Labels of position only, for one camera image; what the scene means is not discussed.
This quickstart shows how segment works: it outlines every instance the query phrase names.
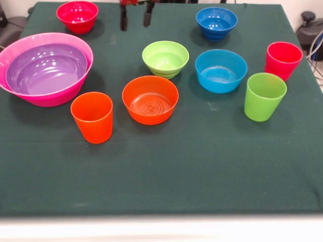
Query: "black object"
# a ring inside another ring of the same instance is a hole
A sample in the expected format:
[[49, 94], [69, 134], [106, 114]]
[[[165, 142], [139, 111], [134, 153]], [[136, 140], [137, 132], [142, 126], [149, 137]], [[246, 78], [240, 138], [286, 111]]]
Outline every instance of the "black object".
[[[303, 25], [298, 28], [296, 35], [304, 51], [309, 49], [315, 37], [323, 30], [323, 19], [315, 19], [315, 13], [305, 11], [302, 13]], [[317, 50], [315, 61], [323, 60], [323, 45]]]
[[311, 12], [311, 11], [305, 11], [301, 14], [302, 19], [304, 21], [304, 26], [307, 25], [308, 22], [314, 20], [316, 18], [315, 13]]
[[6, 18], [0, 4], [0, 45], [7, 47], [19, 39], [20, 34], [27, 25], [25, 17]]
[[147, 10], [144, 14], [143, 17], [143, 26], [148, 27], [150, 25], [150, 20], [151, 20], [151, 12], [153, 7], [155, 6], [155, 2], [150, 1], [147, 3]]
[[128, 18], [127, 9], [125, 5], [120, 4], [121, 14], [120, 14], [120, 29], [122, 31], [127, 31]]

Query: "green cup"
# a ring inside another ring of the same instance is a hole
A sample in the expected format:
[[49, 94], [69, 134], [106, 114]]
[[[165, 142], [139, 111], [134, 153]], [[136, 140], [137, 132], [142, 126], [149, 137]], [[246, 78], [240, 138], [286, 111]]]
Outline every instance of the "green cup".
[[244, 113], [253, 121], [268, 120], [287, 92], [286, 83], [270, 73], [252, 75], [247, 82]]

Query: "dark green tablecloth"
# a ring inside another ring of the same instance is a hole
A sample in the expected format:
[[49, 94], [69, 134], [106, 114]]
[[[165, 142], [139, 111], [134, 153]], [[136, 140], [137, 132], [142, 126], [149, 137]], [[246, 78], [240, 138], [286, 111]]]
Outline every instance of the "dark green tablecloth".
[[[23, 36], [69, 31], [56, 18], [59, 3], [38, 3]], [[114, 133], [101, 145], [85, 142], [70, 103], [40, 108], [0, 92], [0, 215], [319, 213], [323, 210], [322, 94], [304, 59], [272, 118], [243, 113], [246, 81], [262, 72], [266, 47], [297, 39], [281, 6], [221, 5], [239, 23], [219, 43], [200, 33], [196, 13], [209, 5], [158, 4], [151, 26], [144, 6], [128, 7], [128, 31], [119, 30], [117, 4], [98, 4], [94, 29], [81, 38], [94, 52], [82, 88], [114, 102]], [[177, 41], [190, 61], [173, 79], [180, 93], [173, 116], [143, 126], [128, 115], [123, 87], [148, 75], [141, 52], [158, 40]], [[197, 82], [197, 56], [232, 50], [248, 74], [229, 94]]]

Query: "bowl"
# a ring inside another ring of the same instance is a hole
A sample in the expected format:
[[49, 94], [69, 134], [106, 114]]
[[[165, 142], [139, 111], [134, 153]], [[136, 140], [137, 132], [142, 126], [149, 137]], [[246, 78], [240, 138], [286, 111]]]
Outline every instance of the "bowl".
[[247, 63], [238, 54], [224, 49], [202, 53], [195, 62], [200, 85], [213, 93], [236, 89], [247, 74]]
[[56, 16], [66, 28], [75, 34], [89, 32], [99, 13], [97, 5], [86, 1], [74, 1], [61, 5]]
[[187, 64], [189, 53], [179, 43], [157, 41], [143, 50], [142, 59], [153, 74], [171, 79]]
[[130, 116], [143, 125], [158, 125], [172, 115], [178, 102], [177, 87], [158, 76], [138, 77], [122, 92], [122, 100]]
[[238, 17], [224, 8], [202, 9], [196, 15], [202, 34], [210, 41], [220, 41], [237, 25]]
[[45, 44], [17, 56], [8, 66], [7, 85], [22, 94], [47, 94], [77, 82], [87, 70], [82, 51], [67, 44]]
[[[74, 84], [47, 94], [24, 94], [13, 91], [6, 82], [6, 71], [9, 64], [20, 54], [31, 48], [45, 44], [67, 44], [81, 50], [87, 59], [87, 70]], [[91, 47], [82, 39], [65, 33], [41, 33], [31, 35], [9, 45], [0, 52], [0, 87], [4, 90], [25, 99], [26, 101], [42, 107], [58, 106], [70, 101], [80, 91], [85, 78], [93, 64], [93, 52]]]

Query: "orange cup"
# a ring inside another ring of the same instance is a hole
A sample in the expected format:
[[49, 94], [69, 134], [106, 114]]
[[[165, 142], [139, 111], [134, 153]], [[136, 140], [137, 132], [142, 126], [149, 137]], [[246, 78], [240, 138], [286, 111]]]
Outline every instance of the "orange cup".
[[111, 137], [113, 103], [104, 93], [87, 92], [78, 96], [71, 104], [71, 114], [87, 142], [100, 144]]

